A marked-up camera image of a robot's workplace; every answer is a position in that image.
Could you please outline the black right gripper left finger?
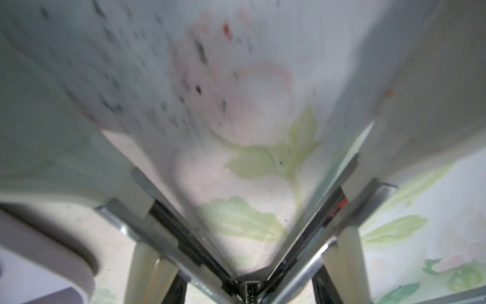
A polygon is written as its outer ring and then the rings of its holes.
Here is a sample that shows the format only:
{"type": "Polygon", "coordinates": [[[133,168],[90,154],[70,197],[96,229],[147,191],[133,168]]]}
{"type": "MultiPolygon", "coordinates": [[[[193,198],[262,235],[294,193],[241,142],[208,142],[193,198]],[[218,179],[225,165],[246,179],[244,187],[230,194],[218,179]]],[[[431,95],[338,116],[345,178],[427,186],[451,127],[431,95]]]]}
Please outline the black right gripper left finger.
{"type": "Polygon", "coordinates": [[[162,304],[185,304],[187,285],[188,283],[183,277],[176,275],[162,304]]]}

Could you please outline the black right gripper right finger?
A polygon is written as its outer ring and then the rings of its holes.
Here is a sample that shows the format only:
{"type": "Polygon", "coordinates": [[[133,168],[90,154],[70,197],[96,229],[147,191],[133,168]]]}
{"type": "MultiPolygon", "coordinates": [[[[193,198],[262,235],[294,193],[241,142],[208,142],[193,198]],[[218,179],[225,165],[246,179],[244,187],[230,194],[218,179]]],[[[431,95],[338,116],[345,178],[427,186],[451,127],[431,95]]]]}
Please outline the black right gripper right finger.
{"type": "Polygon", "coordinates": [[[343,304],[325,266],[313,276],[312,284],[316,304],[343,304]]]}

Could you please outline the metal food tongs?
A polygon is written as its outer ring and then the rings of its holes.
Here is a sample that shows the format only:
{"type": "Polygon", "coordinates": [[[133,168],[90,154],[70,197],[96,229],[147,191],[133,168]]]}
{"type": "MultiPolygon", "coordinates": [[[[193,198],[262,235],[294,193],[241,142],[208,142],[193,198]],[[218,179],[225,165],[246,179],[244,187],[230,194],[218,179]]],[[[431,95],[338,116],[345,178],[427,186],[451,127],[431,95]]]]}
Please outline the metal food tongs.
{"type": "Polygon", "coordinates": [[[485,2],[2,1],[1,201],[129,286],[484,302],[485,2]]]}

